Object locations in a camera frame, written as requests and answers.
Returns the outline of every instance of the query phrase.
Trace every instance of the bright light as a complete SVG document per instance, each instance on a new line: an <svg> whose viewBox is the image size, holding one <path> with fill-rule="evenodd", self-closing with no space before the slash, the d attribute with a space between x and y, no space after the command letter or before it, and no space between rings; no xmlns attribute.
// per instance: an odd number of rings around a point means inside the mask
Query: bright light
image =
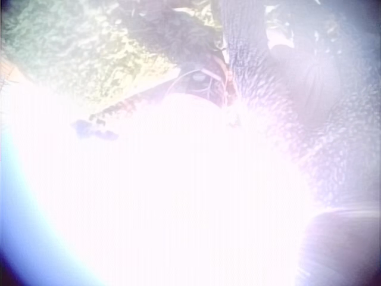
<svg viewBox="0 0 381 286"><path fill-rule="evenodd" d="M313 209L296 167L264 138L173 94L118 141L79 140L55 96L12 95L20 169L68 250L106 285L293 284Z"/></svg>

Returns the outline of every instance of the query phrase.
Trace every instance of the foliage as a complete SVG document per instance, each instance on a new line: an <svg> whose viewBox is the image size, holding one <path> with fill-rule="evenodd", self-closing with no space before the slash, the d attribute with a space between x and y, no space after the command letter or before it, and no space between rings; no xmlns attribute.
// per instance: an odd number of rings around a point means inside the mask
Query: foliage
<svg viewBox="0 0 381 286"><path fill-rule="evenodd" d="M88 110L99 109L126 91L156 81L174 67L175 54L186 53L184 46L197 43L204 46L203 51L209 49L208 41L201 41L208 36L203 25L188 33L179 28L189 30L187 21L196 17L204 17L210 24L205 9L190 9L188 17L179 14L165 26L163 19L161 25L148 23L142 17L142 4L135 0L14 2L1 25L7 56L33 81L75 98ZM184 41L182 35L190 36ZM165 37L172 45L161 49L144 41Z"/></svg>

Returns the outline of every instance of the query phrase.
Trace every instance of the sunlight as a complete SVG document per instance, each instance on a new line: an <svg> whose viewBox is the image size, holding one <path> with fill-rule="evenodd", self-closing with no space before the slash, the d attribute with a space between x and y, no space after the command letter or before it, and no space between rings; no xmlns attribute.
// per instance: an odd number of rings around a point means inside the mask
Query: sunlight
<svg viewBox="0 0 381 286"><path fill-rule="evenodd" d="M109 142L79 140L70 103L47 91L10 93L20 170L105 285L293 285L314 210L304 181L263 138L227 128L212 103L172 94Z"/></svg>

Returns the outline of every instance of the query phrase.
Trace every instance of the lens flare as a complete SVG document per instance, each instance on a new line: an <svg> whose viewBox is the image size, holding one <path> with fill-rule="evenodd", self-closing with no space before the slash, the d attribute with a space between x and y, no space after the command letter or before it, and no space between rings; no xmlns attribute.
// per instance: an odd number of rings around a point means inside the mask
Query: lens flare
<svg viewBox="0 0 381 286"><path fill-rule="evenodd" d="M316 209L265 138L226 127L208 101L171 94L118 140L81 140L69 103L32 85L11 89L3 136L28 192L105 285L294 284Z"/></svg>

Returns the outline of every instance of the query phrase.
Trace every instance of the dark object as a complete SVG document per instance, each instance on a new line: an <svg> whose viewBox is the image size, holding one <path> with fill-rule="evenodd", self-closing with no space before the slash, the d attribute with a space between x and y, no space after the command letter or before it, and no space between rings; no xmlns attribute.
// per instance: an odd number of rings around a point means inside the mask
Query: dark object
<svg viewBox="0 0 381 286"><path fill-rule="evenodd" d="M6 286L24 286L24 284L20 281L17 275L13 272L11 266L7 263L5 257L1 255L0 257L0 285Z"/></svg>

